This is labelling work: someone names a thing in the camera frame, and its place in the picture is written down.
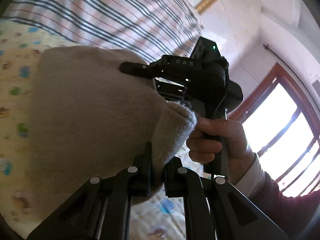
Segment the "red sleeve right forearm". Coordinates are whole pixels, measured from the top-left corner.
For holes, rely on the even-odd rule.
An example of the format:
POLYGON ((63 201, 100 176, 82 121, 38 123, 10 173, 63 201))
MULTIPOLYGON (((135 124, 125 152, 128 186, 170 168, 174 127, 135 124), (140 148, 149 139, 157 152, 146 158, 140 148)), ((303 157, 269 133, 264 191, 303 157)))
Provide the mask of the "red sleeve right forearm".
POLYGON ((319 239, 319 191, 300 197, 284 196, 278 184, 251 153, 229 160, 229 178, 289 239, 319 239))

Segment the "person's right hand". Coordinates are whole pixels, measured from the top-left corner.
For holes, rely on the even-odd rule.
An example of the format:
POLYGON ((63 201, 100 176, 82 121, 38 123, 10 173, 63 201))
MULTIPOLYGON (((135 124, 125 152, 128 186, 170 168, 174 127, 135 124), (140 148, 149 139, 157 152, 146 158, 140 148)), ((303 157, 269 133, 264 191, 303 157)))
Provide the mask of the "person's right hand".
POLYGON ((255 161, 256 155, 246 139, 240 122, 198 117, 196 128, 186 141, 192 161, 206 164, 222 151, 222 140, 226 139, 228 151, 229 181, 236 184, 255 161))

